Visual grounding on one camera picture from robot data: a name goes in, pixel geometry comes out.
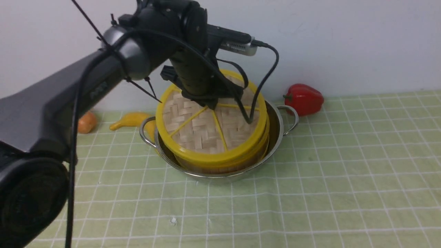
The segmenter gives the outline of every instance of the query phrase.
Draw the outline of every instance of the small white debris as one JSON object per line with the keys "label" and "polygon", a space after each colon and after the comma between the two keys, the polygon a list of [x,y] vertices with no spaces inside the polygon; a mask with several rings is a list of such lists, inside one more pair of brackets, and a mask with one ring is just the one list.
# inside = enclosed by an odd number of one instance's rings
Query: small white debris
{"label": "small white debris", "polygon": [[176,224],[178,224],[178,220],[177,220],[175,217],[173,217],[173,218],[170,220],[170,224],[172,224],[172,225],[176,225]]}
{"label": "small white debris", "polygon": [[207,220],[206,225],[207,225],[208,234],[210,234],[210,227],[211,227],[211,220],[210,219]]}

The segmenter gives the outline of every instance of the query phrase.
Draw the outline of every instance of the white wall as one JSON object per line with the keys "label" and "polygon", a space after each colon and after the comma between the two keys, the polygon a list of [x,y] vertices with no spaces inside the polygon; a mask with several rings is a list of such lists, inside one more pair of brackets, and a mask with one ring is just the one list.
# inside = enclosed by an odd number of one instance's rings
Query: white wall
{"label": "white wall", "polygon": [[[328,96],[441,88],[439,0],[200,0],[209,23],[248,32],[275,46],[280,65],[264,87],[269,100],[307,83]],[[101,31],[110,13],[135,10],[135,0],[79,0]],[[94,51],[91,27],[70,0],[0,1],[0,97],[15,93]],[[228,52],[255,82],[274,55]],[[154,88],[169,85],[155,71]],[[154,108],[121,83],[97,109]]]}

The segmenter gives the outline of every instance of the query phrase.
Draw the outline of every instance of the yellow banana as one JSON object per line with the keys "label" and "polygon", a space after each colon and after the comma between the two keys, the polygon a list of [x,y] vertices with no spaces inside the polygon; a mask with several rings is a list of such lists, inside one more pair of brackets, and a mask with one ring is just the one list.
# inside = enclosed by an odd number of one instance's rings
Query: yellow banana
{"label": "yellow banana", "polygon": [[149,117],[149,114],[143,112],[127,113],[119,121],[110,125],[109,129],[115,131],[116,129],[121,127],[139,127],[141,126],[142,121]]}
{"label": "yellow banana", "polygon": [[[143,112],[127,113],[119,121],[110,125],[109,129],[112,131],[115,131],[116,129],[121,128],[121,127],[137,127],[138,128],[141,126],[141,123],[149,117],[150,117],[149,114],[146,114]],[[153,141],[154,141],[154,137],[155,137],[155,127],[156,127],[155,120],[149,121],[146,124],[146,126],[144,127],[144,130],[147,130],[147,134],[150,136],[150,140],[153,140]]]}

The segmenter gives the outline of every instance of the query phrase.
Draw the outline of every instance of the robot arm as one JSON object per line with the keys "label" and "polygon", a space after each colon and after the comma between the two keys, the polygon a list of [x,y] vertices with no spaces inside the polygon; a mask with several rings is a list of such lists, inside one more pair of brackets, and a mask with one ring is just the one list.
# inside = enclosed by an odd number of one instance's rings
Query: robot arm
{"label": "robot arm", "polygon": [[[185,40],[217,66],[216,53],[225,49],[252,56],[257,47],[245,33],[207,24],[206,10],[192,0],[143,1],[133,15],[122,15],[119,24],[104,32],[113,45],[127,32],[155,30]],[[0,99],[0,144],[17,152],[44,152],[68,161],[72,108],[81,73],[98,51],[10,97]],[[89,73],[80,100],[80,116],[97,104],[125,76],[147,77],[170,59],[161,76],[176,84],[183,96],[214,109],[218,98],[233,98],[223,79],[215,76],[191,51],[161,36],[136,34],[115,47],[120,58],[108,56]],[[243,89],[230,85],[241,96]]]}
{"label": "robot arm", "polygon": [[[107,45],[10,97],[0,99],[0,247],[26,246],[63,208],[69,179],[73,104],[82,73],[79,115],[97,104],[119,82],[147,77],[170,59],[161,76],[184,97],[214,109],[219,98],[241,96],[243,88],[213,72],[194,52],[153,30],[184,40],[215,65],[218,49],[252,56],[257,47],[245,33],[207,24],[206,10],[192,0],[138,0],[132,15],[104,33]],[[127,33],[134,34],[121,41]]]}

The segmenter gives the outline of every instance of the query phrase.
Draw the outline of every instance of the green grid mat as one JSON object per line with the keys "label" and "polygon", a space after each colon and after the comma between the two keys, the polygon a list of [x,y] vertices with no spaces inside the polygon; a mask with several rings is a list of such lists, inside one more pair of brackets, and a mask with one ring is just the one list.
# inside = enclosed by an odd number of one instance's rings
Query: green grid mat
{"label": "green grid mat", "polygon": [[[206,185],[97,113],[78,138],[73,247],[441,244],[441,91],[326,99],[249,178]],[[285,127],[293,120],[282,112]],[[63,211],[30,248],[64,247]]]}

